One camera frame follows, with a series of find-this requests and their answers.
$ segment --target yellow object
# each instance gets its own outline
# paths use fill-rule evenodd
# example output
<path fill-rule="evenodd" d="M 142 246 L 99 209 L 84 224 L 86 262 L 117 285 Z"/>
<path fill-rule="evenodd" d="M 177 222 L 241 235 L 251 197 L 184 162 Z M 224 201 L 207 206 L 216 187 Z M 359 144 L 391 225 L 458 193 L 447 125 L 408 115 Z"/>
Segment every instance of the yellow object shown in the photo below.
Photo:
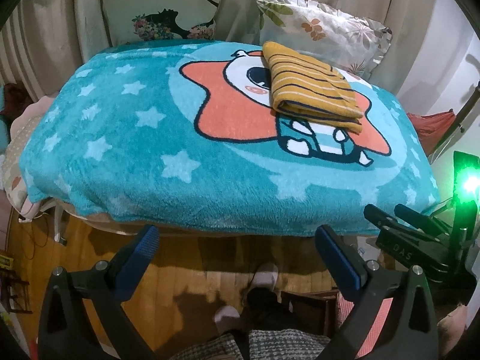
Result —
<path fill-rule="evenodd" d="M 14 268 L 14 260 L 12 257 L 0 253 L 0 268 L 11 270 Z"/>
<path fill-rule="evenodd" d="M 285 115 L 362 132 L 355 91 L 329 64 L 275 42 L 263 44 L 272 75 L 272 107 Z"/>

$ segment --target bed sheet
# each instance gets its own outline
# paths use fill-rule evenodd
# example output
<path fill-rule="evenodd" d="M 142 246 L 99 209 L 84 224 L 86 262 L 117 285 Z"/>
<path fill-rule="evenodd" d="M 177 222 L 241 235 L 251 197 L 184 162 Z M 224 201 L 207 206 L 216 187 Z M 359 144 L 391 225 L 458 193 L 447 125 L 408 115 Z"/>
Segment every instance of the bed sheet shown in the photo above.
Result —
<path fill-rule="evenodd" d="M 375 234 L 363 207 L 439 201 L 397 99 L 340 71 L 363 131 L 276 115 L 261 49 L 160 40 L 97 54 L 65 84 L 20 168 L 32 202 L 205 231 Z"/>

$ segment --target metal screw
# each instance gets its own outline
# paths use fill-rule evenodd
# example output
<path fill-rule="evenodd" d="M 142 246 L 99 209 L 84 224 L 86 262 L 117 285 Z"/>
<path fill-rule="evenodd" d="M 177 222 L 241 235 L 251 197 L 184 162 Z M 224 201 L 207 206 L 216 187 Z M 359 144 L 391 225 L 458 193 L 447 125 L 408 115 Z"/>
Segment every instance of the metal screw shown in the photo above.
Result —
<path fill-rule="evenodd" d="M 52 275 L 60 276 L 62 272 L 63 268 L 61 266 L 58 266 L 57 268 L 53 268 Z"/>
<path fill-rule="evenodd" d="M 97 271 L 104 271 L 108 267 L 108 265 L 109 263 L 103 259 L 102 261 L 99 261 L 95 264 L 95 269 Z"/>
<path fill-rule="evenodd" d="M 380 264 L 378 264 L 378 262 L 376 262 L 374 259 L 369 259 L 369 261 L 367 261 L 367 266 L 372 271 L 376 271 L 378 268 L 380 268 Z"/>
<path fill-rule="evenodd" d="M 419 266 L 419 265 L 414 265 L 414 266 L 412 266 L 412 271 L 413 271 L 413 273 L 416 274 L 416 275 L 421 275 L 421 274 L 423 273 L 423 269 L 422 269 L 422 267 Z"/>

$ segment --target orange flower print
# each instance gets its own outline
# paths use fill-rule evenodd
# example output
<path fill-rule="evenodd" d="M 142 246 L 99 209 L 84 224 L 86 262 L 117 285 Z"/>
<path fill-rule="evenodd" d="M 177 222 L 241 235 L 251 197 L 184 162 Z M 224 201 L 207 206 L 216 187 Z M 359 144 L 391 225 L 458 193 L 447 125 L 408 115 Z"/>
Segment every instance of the orange flower print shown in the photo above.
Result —
<path fill-rule="evenodd" d="M 326 37 L 325 32 L 323 32 L 322 26 L 319 24 L 320 20 L 313 19 L 309 23 L 302 23 L 301 27 L 305 30 L 305 32 L 309 32 L 311 39 L 313 41 L 319 41 Z"/>

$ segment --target houndstooth fabric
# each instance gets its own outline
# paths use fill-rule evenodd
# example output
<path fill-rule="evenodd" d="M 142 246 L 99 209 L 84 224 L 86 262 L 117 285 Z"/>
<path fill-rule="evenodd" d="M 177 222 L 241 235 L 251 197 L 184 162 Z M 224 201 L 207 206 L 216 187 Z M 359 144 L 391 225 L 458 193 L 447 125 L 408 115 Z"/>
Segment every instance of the houndstooth fabric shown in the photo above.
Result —
<path fill-rule="evenodd" d="M 249 334 L 250 360 L 311 360 L 328 344 L 328 337 L 303 333 L 299 330 L 260 331 Z M 192 346 L 170 360 L 212 360 L 216 356 L 243 360 L 231 334 L 224 334 L 205 344 Z"/>

